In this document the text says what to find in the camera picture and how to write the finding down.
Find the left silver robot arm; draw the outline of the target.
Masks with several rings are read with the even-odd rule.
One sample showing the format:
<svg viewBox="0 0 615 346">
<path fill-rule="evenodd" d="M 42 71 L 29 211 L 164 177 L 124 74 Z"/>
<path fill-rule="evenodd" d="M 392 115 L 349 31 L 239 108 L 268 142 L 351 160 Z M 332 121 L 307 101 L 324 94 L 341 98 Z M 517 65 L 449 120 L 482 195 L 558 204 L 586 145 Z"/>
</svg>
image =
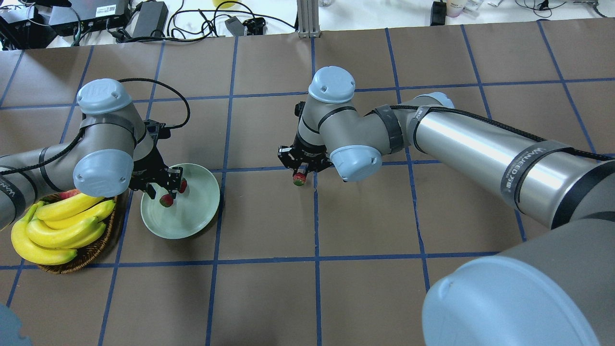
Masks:
<svg viewBox="0 0 615 346">
<path fill-rule="evenodd" d="M 167 166 L 157 149 L 171 128 L 143 120 L 122 79 L 90 81 L 76 99 L 83 118 L 70 143 L 2 156 L 2 228 L 43 197 L 74 188 L 104 198 L 126 190 L 155 198 L 154 185 L 172 198 L 182 190 L 183 170 Z"/>
</svg>

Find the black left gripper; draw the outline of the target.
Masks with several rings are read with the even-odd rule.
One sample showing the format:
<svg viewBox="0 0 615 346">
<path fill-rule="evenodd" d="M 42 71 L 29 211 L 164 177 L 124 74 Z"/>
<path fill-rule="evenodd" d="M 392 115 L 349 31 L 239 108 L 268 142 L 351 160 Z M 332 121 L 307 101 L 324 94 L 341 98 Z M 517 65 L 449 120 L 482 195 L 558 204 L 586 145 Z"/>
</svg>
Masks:
<svg viewBox="0 0 615 346">
<path fill-rule="evenodd" d="M 155 199 L 157 191 L 154 185 L 157 185 L 176 199 L 183 178 L 183 168 L 167 166 L 157 148 L 158 140 L 171 137 L 171 130 L 165 123 L 154 120 L 145 120 L 144 125 L 146 136 L 138 144 L 145 144 L 149 139 L 151 148 L 142 158 L 134 161 L 129 188 L 133 191 L 143 191 L 150 199 Z"/>
</svg>

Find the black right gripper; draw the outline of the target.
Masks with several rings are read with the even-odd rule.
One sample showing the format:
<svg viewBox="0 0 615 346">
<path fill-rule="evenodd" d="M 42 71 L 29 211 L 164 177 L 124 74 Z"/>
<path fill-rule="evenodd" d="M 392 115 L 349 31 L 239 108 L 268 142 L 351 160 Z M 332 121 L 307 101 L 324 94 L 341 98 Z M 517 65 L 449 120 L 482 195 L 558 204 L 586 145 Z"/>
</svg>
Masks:
<svg viewBox="0 0 615 346">
<path fill-rule="evenodd" d="M 295 179 L 304 179 L 310 172 L 318 173 L 333 166 L 332 161 L 327 157 L 325 145 L 312 144 L 300 133 L 301 129 L 312 132 L 303 121 L 302 114 L 305 104 L 305 101 L 300 101 L 295 105 L 294 114 L 298 118 L 298 129 L 294 143 L 290 146 L 279 146 L 277 152 L 281 164 L 294 171 Z"/>
</svg>

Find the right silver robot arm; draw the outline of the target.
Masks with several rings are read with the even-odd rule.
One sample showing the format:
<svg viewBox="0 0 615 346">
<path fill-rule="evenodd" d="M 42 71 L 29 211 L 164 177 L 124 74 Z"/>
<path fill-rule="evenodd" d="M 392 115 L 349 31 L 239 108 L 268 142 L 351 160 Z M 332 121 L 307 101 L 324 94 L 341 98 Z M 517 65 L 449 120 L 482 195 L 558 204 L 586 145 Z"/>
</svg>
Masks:
<svg viewBox="0 0 615 346">
<path fill-rule="evenodd" d="M 413 146 L 474 180 L 548 232 L 468 261 L 429 289 L 427 346 L 612 346 L 614 160 L 453 108 L 441 92 L 360 116 L 355 81 L 319 69 L 277 156 L 296 185 L 334 166 L 346 182 Z"/>
</svg>

